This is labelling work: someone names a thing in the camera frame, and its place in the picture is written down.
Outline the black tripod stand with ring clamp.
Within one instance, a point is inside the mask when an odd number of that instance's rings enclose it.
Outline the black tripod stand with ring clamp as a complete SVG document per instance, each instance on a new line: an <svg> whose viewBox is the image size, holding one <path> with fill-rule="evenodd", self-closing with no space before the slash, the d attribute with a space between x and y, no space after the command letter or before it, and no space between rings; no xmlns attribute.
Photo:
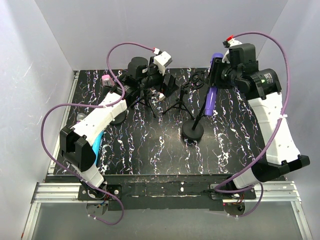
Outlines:
<svg viewBox="0 0 320 240"><path fill-rule="evenodd" d="M172 109L177 109L180 111L186 111L192 120L194 120L194 116L192 115L191 111L187 108L185 102L184 102L184 96L188 93L187 86L182 85L180 87L180 93L179 97L176 99L176 103L171 105L169 108L167 108L165 111L163 111L161 114L165 115L168 111Z"/></svg>

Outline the solid purple microphone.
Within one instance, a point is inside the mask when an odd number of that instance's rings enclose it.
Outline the solid purple microphone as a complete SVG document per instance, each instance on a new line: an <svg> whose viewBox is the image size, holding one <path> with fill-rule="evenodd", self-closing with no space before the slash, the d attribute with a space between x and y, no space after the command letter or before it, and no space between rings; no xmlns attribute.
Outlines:
<svg viewBox="0 0 320 240"><path fill-rule="evenodd" d="M223 58L223 54L216 52L211 57L211 65L213 65L215 58ZM214 113L215 104L216 104L216 97L217 97L218 89L214 86L210 86L208 88L208 93L206 95L206 101L205 101L205 108L204 108L204 115L211 117Z"/></svg>

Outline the glitter purple silver-head microphone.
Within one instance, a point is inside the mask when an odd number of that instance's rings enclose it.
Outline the glitter purple silver-head microphone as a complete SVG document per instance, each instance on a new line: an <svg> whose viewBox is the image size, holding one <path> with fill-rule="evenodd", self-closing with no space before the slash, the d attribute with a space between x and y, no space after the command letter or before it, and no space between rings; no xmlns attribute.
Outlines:
<svg viewBox="0 0 320 240"><path fill-rule="evenodd" d="M85 118L86 118L86 114L84 114L84 113L79 113L79 114L76 116L76 123L78 124L79 122L83 121Z"/></svg>

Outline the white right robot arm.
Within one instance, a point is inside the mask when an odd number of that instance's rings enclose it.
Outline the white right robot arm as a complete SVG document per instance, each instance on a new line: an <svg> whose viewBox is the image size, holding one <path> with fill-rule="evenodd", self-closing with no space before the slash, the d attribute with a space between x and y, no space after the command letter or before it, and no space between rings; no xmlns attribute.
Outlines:
<svg viewBox="0 0 320 240"><path fill-rule="evenodd" d="M209 84L217 89L236 87L244 94L257 119L265 147L243 170L215 187L237 199L245 190L310 165L292 138L277 73L259 69L256 47L251 43L229 45L225 54L215 53L209 72Z"/></svg>

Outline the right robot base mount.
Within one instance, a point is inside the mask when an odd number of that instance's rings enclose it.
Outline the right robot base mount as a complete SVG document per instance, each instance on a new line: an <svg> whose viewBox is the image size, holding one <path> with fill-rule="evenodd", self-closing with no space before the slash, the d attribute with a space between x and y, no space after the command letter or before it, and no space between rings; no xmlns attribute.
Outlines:
<svg viewBox="0 0 320 240"><path fill-rule="evenodd" d="M257 204L252 208L246 206L246 200L260 200L261 196L257 194L253 188L242 192L220 192L216 191L217 184L210 184L207 194L214 201L222 201L224 213L216 213L216 215L226 215L228 218L243 218L251 214L256 208Z"/></svg>

